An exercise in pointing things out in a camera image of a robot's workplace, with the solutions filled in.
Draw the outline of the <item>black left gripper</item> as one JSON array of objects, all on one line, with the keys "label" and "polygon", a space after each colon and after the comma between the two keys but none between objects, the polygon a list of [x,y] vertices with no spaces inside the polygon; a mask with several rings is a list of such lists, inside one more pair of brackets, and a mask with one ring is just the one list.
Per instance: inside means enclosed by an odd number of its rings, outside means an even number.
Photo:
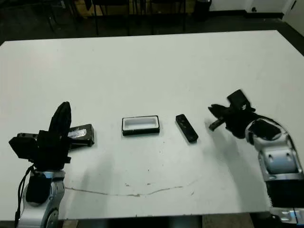
[{"label": "black left gripper", "polygon": [[66,163],[70,163],[71,140],[67,136],[70,125],[70,103],[63,102],[52,116],[48,131],[40,130],[38,133],[38,149],[34,153],[37,169],[63,169]]}]

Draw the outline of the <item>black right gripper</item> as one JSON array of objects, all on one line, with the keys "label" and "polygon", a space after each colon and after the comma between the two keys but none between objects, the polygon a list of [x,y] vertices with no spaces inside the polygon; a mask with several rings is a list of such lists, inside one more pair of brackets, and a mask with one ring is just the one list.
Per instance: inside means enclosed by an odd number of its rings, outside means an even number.
[{"label": "black right gripper", "polygon": [[255,108],[242,110],[212,104],[208,109],[217,118],[210,124],[209,129],[215,131],[222,124],[226,124],[225,128],[237,138],[245,138],[245,129],[258,118]]}]

